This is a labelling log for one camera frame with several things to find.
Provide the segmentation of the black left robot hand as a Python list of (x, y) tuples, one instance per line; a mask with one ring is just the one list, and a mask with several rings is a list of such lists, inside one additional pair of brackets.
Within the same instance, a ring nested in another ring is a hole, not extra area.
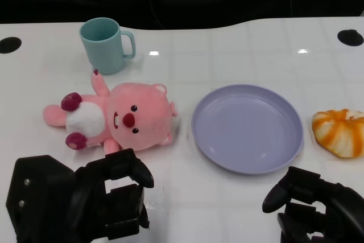
[(6, 200), (18, 242), (114, 240), (148, 228), (154, 179), (132, 149), (72, 170), (49, 155), (15, 162)]

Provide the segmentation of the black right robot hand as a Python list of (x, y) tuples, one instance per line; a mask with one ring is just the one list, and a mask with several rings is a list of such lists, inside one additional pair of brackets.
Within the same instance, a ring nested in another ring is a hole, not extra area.
[(281, 242), (363, 242), (363, 197), (317, 173), (289, 167), (266, 196), (262, 211), (281, 207)]

